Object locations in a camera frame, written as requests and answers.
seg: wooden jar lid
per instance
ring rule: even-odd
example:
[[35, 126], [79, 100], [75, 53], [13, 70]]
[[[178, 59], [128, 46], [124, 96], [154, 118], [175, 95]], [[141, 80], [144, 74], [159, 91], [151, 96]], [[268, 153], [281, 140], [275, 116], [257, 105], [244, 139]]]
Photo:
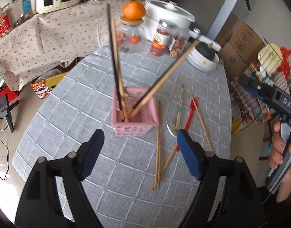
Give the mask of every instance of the wooden jar lid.
[[129, 25], [129, 26], [139, 26], [141, 23], [143, 23], [143, 19], [138, 19], [138, 20], [130, 20], [124, 16], [122, 16], [121, 18], [121, 22], [125, 25]]

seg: metal screw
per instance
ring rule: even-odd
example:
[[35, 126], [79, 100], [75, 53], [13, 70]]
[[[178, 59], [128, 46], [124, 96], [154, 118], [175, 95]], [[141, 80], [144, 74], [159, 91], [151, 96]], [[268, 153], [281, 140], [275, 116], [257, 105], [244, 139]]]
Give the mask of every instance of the metal screw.
[[70, 158], [74, 158], [74, 157], [76, 157], [77, 156], [77, 153], [76, 152], [70, 152], [69, 154], [68, 154], [68, 157], [70, 157]]
[[45, 161], [45, 159], [46, 159], [45, 157], [39, 157], [38, 158], [38, 162], [39, 163], [43, 163]]
[[244, 160], [243, 160], [241, 157], [237, 157], [237, 158], [236, 158], [236, 161], [239, 162], [239, 163], [244, 162]]
[[214, 153], [211, 151], [206, 151], [205, 154], [207, 157], [213, 157], [213, 155], [214, 155]]

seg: red spoon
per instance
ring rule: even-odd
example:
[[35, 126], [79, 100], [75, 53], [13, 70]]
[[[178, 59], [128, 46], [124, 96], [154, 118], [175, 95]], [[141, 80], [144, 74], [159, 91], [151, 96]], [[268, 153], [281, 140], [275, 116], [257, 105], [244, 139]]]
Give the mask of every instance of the red spoon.
[[[198, 99], [197, 98], [194, 98], [194, 101], [195, 101], [195, 103], [196, 103], [196, 105], [198, 106]], [[184, 126], [184, 129], [185, 129], [185, 131], [187, 132], [188, 130], [189, 130], [189, 128], [190, 128], [190, 125], [191, 125], [191, 122], [192, 122], [192, 119], [193, 119], [193, 115], [194, 115], [194, 111], [196, 110], [196, 108], [195, 108], [195, 105], [194, 105], [194, 103], [193, 103], [193, 101], [191, 100], [191, 102], [190, 102], [190, 114], [189, 114], [189, 117], [188, 117], [188, 119], [187, 119], [187, 121], [186, 121], [186, 124], [185, 124], [185, 126]]]

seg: plastic bag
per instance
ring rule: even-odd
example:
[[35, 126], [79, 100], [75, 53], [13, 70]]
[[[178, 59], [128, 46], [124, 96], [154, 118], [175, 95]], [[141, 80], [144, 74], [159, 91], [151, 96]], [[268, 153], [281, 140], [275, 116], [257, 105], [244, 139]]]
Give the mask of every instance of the plastic bag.
[[288, 80], [290, 75], [290, 64], [289, 64], [289, 56], [291, 55], [291, 49], [288, 50], [285, 47], [280, 47], [282, 56], [283, 56], [283, 62], [282, 64], [277, 68], [278, 72], [283, 72], [285, 75], [286, 80]]

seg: tile floor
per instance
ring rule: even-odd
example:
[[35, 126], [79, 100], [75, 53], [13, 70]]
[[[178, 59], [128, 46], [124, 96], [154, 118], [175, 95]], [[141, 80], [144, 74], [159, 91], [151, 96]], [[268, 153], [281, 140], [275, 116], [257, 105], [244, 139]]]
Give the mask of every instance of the tile floor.
[[[0, 131], [0, 140], [9, 147], [9, 172], [7, 179], [0, 179], [0, 208], [5, 215], [14, 221], [18, 201], [25, 182], [12, 166], [12, 158], [21, 140], [21, 137], [44, 100], [40, 99], [29, 85], [26, 85], [19, 96], [20, 104], [12, 111], [14, 132], [9, 129]], [[0, 124], [0, 129], [6, 127], [6, 122]], [[0, 142], [0, 176], [4, 178], [7, 171], [7, 148]]]
[[[12, 119], [15, 127], [13, 134], [9, 130], [0, 131], [0, 139], [9, 146], [9, 172], [6, 181], [0, 179], [0, 207], [7, 217], [14, 221], [18, 201], [25, 182], [12, 166], [12, 158], [20, 139], [32, 120], [34, 114], [39, 109], [44, 100], [40, 99], [26, 85], [20, 94], [20, 104], [12, 110]], [[6, 122], [0, 124], [0, 128], [5, 128]], [[267, 162], [259, 162], [259, 154], [262, 148], [262, 141], [265, 135], [264, 125], [252, 124], [248, 129], [238, 136], [232, 135], [230, 158], [241, 156], [245, 159], [250, 171], [260, 186], [266, 178]], [[7, 149], [0, 142], [0, 175], [5, 176], [7, 170]]]

